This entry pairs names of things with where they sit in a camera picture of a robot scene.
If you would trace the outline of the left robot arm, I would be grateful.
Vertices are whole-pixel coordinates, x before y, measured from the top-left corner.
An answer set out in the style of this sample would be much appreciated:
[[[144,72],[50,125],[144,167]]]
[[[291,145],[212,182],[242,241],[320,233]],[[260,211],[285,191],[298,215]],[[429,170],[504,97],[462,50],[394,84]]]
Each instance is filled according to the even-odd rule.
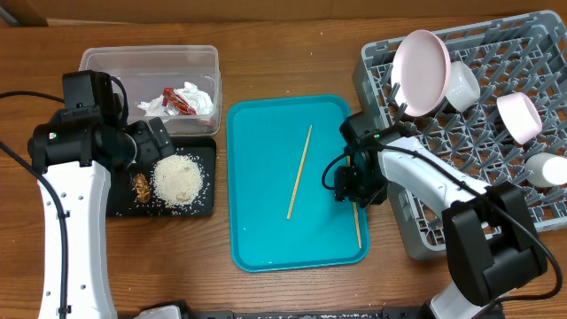
[[[114,173],[175,153],[159,118],[128,123],[120,81],[92,70],[64,74],[64,108],[28,141],[44,213],[41,318],[114,318],[105,218]]]

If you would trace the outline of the red foil wrapper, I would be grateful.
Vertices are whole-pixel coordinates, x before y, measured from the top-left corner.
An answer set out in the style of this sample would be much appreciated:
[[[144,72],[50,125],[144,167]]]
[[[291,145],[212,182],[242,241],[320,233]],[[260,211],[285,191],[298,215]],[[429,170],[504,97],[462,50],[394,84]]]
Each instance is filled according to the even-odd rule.
[[[164,88],[162,106],[168,115],[197,116],[207,126],[215,124],[215,119],[210,116],[214,110],[212,99],[191,82],[184,83],[182,89]]]

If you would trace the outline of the wooden chopstick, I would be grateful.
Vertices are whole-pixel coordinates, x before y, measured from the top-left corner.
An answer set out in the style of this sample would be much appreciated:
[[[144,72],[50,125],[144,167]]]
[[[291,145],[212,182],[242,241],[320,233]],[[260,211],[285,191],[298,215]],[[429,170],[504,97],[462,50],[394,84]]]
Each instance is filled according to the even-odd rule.
[[[301,155],[301,159],[300,159],[300,163],[299,163],[299,167],[298,167],[298,172],[297,172],[296,179],[295,179],[295,184],[294,184],[293,191],[292,191],[292,194],[291,194],[291,201],[290,201],[290,204],[289,204],[289,207],[288,207],[288,212],[287,212],[287,215],[286,215],[287,221],[289,221],[291,219],[291,216],[292,216],[292,211],[293,211],[293,208],[294,208],[295,200],[296,200],[296,197],[297,197],[297,192],[298,192],[298,189],[299,189],[299,183],[300,183],[303,167],[305,165],[308,147],[309,147],[309,144],[310,144],[312,130],[313,130],[313,126],[311,125],[309,127],[308,132],[307,132],[307,137],[306,137],[303,152],[302,152],[302,155]]]
[[[348,156],[348,155],[346,157],[346,164],[349,167],[351,166],[351,157]],[[356,230],[356,236],[357,236],[357,241],[358,241],[358,247],[359,247],[359,249],[362,249],[359,210],[358,210],[358,206],[355,202],[352,202],[352,207],[353,207],[353,218],[354,218],[354,223],[355,223],[355,230]]]

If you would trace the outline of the white cup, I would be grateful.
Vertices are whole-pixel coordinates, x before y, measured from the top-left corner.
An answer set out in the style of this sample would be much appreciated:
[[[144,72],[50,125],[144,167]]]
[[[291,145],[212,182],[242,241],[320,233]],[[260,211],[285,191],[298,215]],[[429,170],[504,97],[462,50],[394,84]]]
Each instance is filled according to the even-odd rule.
[[[532,173],[527,180],[530,184],[546,188],[566,183],[566,158],[547,152],[531,156],[524,165]]]

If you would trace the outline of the grey bowl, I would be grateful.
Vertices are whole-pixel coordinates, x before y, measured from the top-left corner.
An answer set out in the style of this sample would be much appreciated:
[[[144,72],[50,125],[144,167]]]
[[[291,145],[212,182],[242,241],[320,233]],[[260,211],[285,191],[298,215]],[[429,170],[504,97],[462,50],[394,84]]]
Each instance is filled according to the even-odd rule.
[[[446,99],[459,113],[465,112],[480,99],[478,80],[472,70],[461,61],[451,63]]]

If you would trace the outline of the brown food scrap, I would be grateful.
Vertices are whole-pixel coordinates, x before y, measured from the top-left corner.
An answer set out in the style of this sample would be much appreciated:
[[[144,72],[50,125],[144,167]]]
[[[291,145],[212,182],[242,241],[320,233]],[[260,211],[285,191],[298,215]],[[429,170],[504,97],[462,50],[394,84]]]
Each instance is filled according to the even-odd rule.
[[[134,191],[136,192],[136,200],[142,204],[146,204],[151,198],[151,187],[143,173],[138,173],[132,180]]]

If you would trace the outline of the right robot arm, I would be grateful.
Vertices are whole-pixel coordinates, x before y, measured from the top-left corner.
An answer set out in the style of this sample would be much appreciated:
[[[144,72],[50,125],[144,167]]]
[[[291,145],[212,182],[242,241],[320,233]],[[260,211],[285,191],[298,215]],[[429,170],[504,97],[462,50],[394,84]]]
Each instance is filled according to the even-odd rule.
[[[502,318],[511,291],[556,261],[541,243],[524,195],[510,182],[491,185],[429,152],[399,126],[380,129],[364,113],[339,127],[346,165],[334,159],[331,190],[364,208],[380,205],[391,184],[410,191],[438,217],[452,281],[426,301],[419,318]]]

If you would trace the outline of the white plate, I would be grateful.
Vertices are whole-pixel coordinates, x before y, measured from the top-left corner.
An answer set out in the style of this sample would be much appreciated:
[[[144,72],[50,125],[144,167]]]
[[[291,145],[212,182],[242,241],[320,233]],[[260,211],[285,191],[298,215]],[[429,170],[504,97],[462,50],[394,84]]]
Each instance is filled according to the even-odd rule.
[[[407,35],[392,61],[391,84],[400,87],[394,101],[405,104],[404,113],[423,116],[443,100],[447,93],[451,61],[446,45],[424,29]]]

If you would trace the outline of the white bowl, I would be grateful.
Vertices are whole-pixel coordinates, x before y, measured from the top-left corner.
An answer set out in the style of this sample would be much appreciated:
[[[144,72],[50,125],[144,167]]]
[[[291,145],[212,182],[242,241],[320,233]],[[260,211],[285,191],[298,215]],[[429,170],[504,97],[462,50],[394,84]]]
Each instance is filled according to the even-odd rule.
[[[531,99],[522,92],[498,97],[501,119],[516,142],[525,144],[542,130],[541,118]]]

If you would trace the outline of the white napkin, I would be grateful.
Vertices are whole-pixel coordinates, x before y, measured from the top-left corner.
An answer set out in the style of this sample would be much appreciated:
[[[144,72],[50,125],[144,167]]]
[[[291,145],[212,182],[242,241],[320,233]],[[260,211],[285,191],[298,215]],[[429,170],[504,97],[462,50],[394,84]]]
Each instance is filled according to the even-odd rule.
[[[185,82],[180,89],[165,87],[159,97],[150,102],[140,102],[136,107],[143,110],[146,116],[195,115],[205,125],[215,124],[213,100],[192,82]]]

